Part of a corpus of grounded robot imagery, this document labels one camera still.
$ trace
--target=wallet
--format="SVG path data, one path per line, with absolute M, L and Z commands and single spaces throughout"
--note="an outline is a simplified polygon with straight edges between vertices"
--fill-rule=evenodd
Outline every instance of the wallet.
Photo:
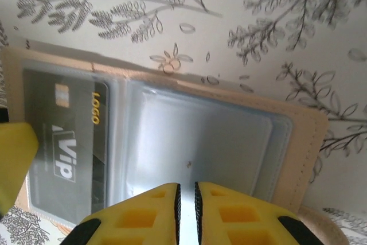
M 12 47 L 2 62 L 9 119 L 40 142 L 17 204 L 68 227 L 167 182 L 297 213 L 328 127 L 317 110 L 158 73 Z

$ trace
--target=card chip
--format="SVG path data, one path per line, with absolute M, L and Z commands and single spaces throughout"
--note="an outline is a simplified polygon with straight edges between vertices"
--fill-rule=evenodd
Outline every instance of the card chip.
M 55 84 L 55 100 L 58 106 L 69 107 L 69 87 L 64 84 Z

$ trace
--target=beige leather wallet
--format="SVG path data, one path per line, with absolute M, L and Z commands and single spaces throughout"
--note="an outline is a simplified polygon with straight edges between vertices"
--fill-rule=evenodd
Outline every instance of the beige leather wallet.
M 4 48 L 1 59 L 6 80 L 5 87 L 9 118 L 12 122 L 25 120 L 23 70 L 27 64 L 33 61 L 44 64 L 46 67 L 52 65 L 104 78 L 130 81 L 134 83 L 132 87 L 135 87 L 135 90 L 148 91 L 147 96 L 150 96 L 153 91 L 155 94 L 158 93 L 158 95 L 161 93 L 162 99 L 170 98 L 170 95 L 173 95 L 177 97 L 177 102 L 180 100 L 185 102 L 188 101 L 187 99 L 193 98 L 198 101 L 198 104 L 201 103 L 201 100 L 210 100 L 219 105 L 231 105 L 226 108 L 242 108 L 241 112 L 242 110 L 246 112 L 243 119 L 247 120 L 250 118 L 249 121 L 251 121 L 251 119 L 256 118 L 259 125 L 262 126 L 261 130 L 259 127 L 259 133 L 264 133 L 262 138 L 266 139 L 269 144 L 271 139 L 277 140 L 278 143 L 274 142 L 274 145 L 278 145 L 278 147 L 275 147 L 279 152 L 284 151 L 284 154 L 280 154 L 277 161 L 272 165 L 270 157 L 268 158 L 268 164 L 266 164 L 266 158 L 271 153 L 267 152 L 266 148 L 263 149 L 264 155 L 261 158 L 259 157 L 260 164 L 257 164 L 260 169 L 257 173 L 254 173 L 256 181 L 251 186 L 253 195 L 256 196 L 256 193 L 258 193 L 259 196 L 257 197 L 263 197 L 262 199 L 295 213 L 298 213 L 300 210 L 312 168 L 328 127 L 327 117 L 319 111 L 255 95 L 207 87 L 159 74 L 126 70 L 20 48 Z M 274 136 L 274 132 L 277 129 L 283 131 L 283 138 Z M 246 129 L 243 130 L 243 133 L 244 135 L 247 133 Z M 274 171 L 271 177 L 263 173 L 261 166 L 266 166 L 267 170 Z M 269 186 L 274 188 L 271 194 L 266 194 L 262 189 Z M 24 185 L 17 200 L 17 205 L 23 209 L 29 209 L 29 196 L 26 188 L 26 185 Z M 334 244 L 343 244 L 343 238 L 339 239 L 338 242 Z

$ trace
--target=floral wallpaper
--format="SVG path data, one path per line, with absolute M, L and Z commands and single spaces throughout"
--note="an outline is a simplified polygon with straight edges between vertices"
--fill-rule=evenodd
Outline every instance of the floral wallpaper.
M 0 47 L 93 52 L 325 112 L 330 129 L 304 204 L 350 244 L 367 244 L 366 12 L 367 0 L 0 0 Z M 1 245 L 67 234 L 16 208 L 7 217 Z M 14 223 L 32 233 L 18 239 Z

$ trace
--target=credit card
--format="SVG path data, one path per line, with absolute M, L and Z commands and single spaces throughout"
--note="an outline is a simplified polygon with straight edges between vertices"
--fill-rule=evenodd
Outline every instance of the credit card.
M 40 144 L 28 174 L 30 206 L 77 224 L 106 204 L 108 85 L 64 72 L 23 75 L 25 119 Z

